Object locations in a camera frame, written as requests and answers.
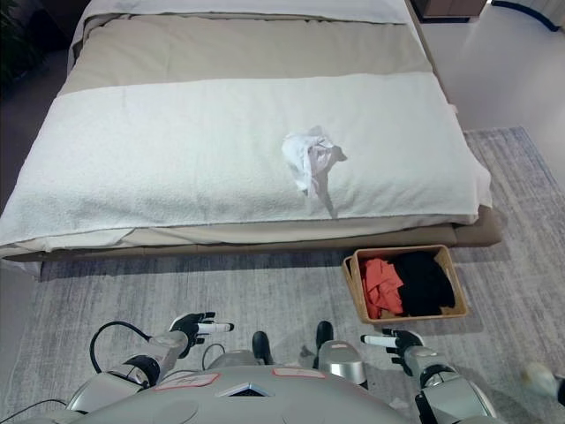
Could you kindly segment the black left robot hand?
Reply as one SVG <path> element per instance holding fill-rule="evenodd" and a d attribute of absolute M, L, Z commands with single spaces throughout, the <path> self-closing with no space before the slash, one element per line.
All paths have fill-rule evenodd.
<path fill-rule="evenodd" d="M 187 337 L 187 345 L 179 354 L 183 359 L 197 344 L 202 344 L 204 336 L 214 333 L 231 332 L 235 325 L 231 322 L 216 322 L 216 312 L 179 315 L 170 325 L 169 331 L 181 331 Z"/>

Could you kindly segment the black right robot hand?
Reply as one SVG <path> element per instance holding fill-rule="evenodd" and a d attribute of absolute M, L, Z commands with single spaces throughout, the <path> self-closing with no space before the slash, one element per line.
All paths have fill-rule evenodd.
<path fill-rule="evenodd" d="M 391 356 L 391 362 L 402 365 L 404 353 L 412 346 L 422 346 L 422 338 L 403 329 L 383 329 L 379 334 L 364 334 L 359 337 L 362 344 L 383 347 Z"/>

